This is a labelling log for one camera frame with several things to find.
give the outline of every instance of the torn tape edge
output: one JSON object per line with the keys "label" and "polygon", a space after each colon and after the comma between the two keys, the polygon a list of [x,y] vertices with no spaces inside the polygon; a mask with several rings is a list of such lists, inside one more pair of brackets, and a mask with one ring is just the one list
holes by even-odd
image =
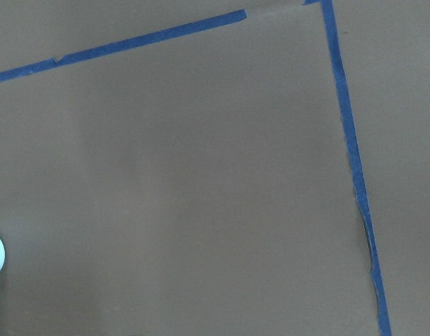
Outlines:
{"label": "torn tape edge", "polygon": [[126,40],[101,45],[95,48],[73,52],[60,58],[52,57],[40,62],[19,66],[14,69],[0,72],[0,82],[11,79],[37,74],[38,72],[47,71],[57,67],[63,67],[78,62],[91,60],[94,58],[119,53],[121,51],[147,46],[148,44],[158,43],[177,37],[203,32],[225,25],[230,25],[247,18],[247,12],[244,9],[231,13],[210,17],[200,21],[183,24],[169,29],[156,31],[150,34],[141,35]]}
{"label": "torn tape edge", "polygon": [[378,325],[381,336],[391,336],[391,324],[389,322],[389,314],[384,294],[384,286],[380,271],[380,262],[378,260],[377,244],[375,242],[374,229],[372,218],[370,215],[370,207],[368,194],[366,192],[366,184],[364,180],[363,167],[361,164],[358,139],[356,136],[354,116],[352,113],[352,105],[350,103],[349,89],[347,87],[347,79],[344,66],[342,64],[340,42],[338,38],[338,28],[336,26],[335,11],[332,0],[305,0],[304,5],[321,3],[321,9],[324,17],[324,25],[327,35],[328,49],[330,52],[333,76],[335,78],[335,86],[338,95],[338,103],[340,105],[340,113],[342,126],[344,128],[347,152],[349,154],[349,162],[352,170],[352,180],[356,194],[356,203],[363,217],[363,224],[368,239],[370,259],[372,267],[370,276],[374,283],[375,295],[378,305]]}

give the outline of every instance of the blue painter's tape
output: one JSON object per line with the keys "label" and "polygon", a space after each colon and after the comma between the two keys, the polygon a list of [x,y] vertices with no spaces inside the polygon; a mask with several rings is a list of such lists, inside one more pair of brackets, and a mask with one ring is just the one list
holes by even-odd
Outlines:
{"label": "blue painter's tape", "polygon": [[338,29],[336,27],[335,20],[335,11],[333,9],[332,0],[306,0],[305,4],[313,4],[314,2],[321,2],[324,24],[327,33],[328,49],[330,51],[333,75],[335,77],[336,91],[338,93],[338,101],[340,103],[342,126],[344,128],[347,152],[349,153],[349,161],[350,166],[352,168],[352,179],[354,182],[354,188],[356,193],[356,202],[358,203],[358,206],[360,208],[366,236],[368,238],[370,259],[372,262],[370,275],[374,282],[375,294],[377,296],[378,325],[380,328],[380,334],[381,336],[391,336],[391,325],[389,323],[388,308],[386,303],[386,297],[384,295],[383,280],[380,272],[380,263],[378,261],[377,244],[375,243],[372,218],[370,216],[370,208],[368,194],[366,192],[366,184],[364,181],[363,167],[361,166],[361,158],[355,131],[354,116],[352,114],[352,106],[350,104],[346,74],[342,65],[340,43],[338,40]]}
{"label": "blue painter's tape", "polygon": [[152,43],[170,40],[172,38],[175,39],[176,37],[194,34],[202,32],[204,30],[221,27],[224,25],[230,25],[232,23],[239,22],[246,17],[247,12],[245,10],[237,10],[228,14],[211,17],[209,19],[197,22],[183,24],[178,27],[157,31],[147,35],[133,37],[127,40],[101,45],[100,47],[74,52],[72,54],[65,55],[59,60],[56,60],[54,58],[46,59],[45,61],[28,64],[7,71],[2,71],[0,72],[0,82],[9,81],[10,79],[22,76],[28,76],[57,67],[63,67],[64,65],[91,60],[92,58],[119,53],[120,51],[138,48]]}

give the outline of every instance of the blue tape strip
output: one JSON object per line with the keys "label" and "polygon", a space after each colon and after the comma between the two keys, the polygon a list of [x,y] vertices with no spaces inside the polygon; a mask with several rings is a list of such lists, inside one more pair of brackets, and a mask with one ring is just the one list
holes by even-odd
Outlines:
{"label": "blue tape strip", "polygon": [[56,60],[54,58],[45,61],[28,64],[15,69],[0,72],[0,82],[9,81],[10,79],[28,76],[41,71],[63,67],[77,62],[91,60],[105,55],[119,53],[120,51],[146,46],[165,40],[175,39],[176,37],[202,32],[204,30],[217,28],[224,25],[239,22],[247,17],[245,10],[237,10],[228,14],[211,17],[209,19],[183,24],[178,27],[169,28],[155,33],[129,38],[127,40],[114,42],[100,47],[87,49],[72,54],[65,55],[63,58]]}
{"label": "blue tape strip", "polygon": [[352,106],[350,104],[346,75],[342,65],[340,43],[338,40],[338,29],[336,27],[335,20],[335,11],[333,9],[332,0],[306,0],[305,5],[313,4],[315,2],[321,2],[324,24],[326,26],[328,49],[330,51],[336,91],[338,93],[338,101],[340,103],[342,126],[344,127],[347,152],[349,153],[349,161],[352,168],[352,179],[356,193],[356,202],[360,208],[366,236],[368,238],[370,258],[372,262],[370,275],[374,282],[375,294],[377,296],[378,325],[380,328],[380,334],[381,336],[391,336],[391,325],[389,323],[388,308],[386,297],[384,295],[380,263],[378,261],[377,244],[375,243],[368,194],[366,192],[363,167],[361,166],[360,151],[358,140],[356,138],[354,116],[352,114]]}

